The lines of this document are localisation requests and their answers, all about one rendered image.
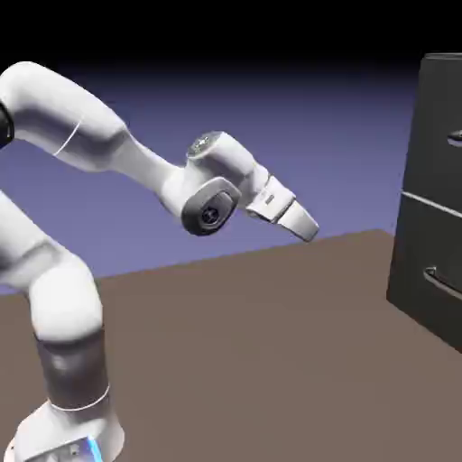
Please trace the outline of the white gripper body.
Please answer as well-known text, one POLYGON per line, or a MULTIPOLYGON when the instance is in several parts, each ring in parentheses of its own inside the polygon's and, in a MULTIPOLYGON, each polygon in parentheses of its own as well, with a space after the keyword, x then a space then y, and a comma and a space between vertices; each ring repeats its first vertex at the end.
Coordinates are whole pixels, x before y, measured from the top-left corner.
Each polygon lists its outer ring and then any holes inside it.
POLYGON ((319 231, 317 221, 297 200, 288 206, 277 224, 304 242, 312 241, 319 231))

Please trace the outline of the dark grey cabinet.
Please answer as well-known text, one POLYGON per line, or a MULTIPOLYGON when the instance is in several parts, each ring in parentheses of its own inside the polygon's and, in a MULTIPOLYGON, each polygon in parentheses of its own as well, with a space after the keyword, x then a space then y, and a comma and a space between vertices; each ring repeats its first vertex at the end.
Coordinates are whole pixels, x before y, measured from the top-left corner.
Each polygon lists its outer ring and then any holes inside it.
MULTIPOLYGON (((434 53, 462 53, 462 52, 434 52, 434 53)), ((422 199, 422 198, 412 196, 412 195, 410 195, 410 194, 404 192, 402 188, 401 188, 401 194, 400 194, 400 203, 401 203, 401 198, 402 198, 403 195, 406 195, 406 196, 408 196, 408 197, 410 197, 410 198, 412 198, 412 199, 417 199, 418 201, 422 201, 422 202, 424 202, 424 203, 430 204, 430 205, 432 205, 433 207, 440 208, 440 209, 442 209, 442 210, 444 210, 444 211, 447 211, 448 213, 450 213, 450 214, 452 214, 452 215, 454 215, 454 216, 456 216, 456 217, 462 217, 462 214, 456 212, 455 210, 448 209, 448 208, 443 208, 442 206, 439 206, 439 205, 437 205, 437 204, 435 204, 435 203, 431 203, 431 202, 426 201, 426 200, 424 200, 424 199, 422 199)))

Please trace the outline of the dark grey drawer front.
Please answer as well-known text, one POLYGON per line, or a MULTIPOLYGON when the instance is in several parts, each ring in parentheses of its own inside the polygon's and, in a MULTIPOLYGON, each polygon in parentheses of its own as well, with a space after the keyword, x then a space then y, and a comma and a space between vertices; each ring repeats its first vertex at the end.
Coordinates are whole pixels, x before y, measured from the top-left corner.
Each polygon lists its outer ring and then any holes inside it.
POLYGON ((386 298, 462 353, 462 301, 424 279, 430 266, 462 286, 462 217, 403 195, 386 298))
POLYGON ((420 63, 404 192, 462 214, 462 147, 448 134, 462 130, 462 53, 427 54, 420 63))

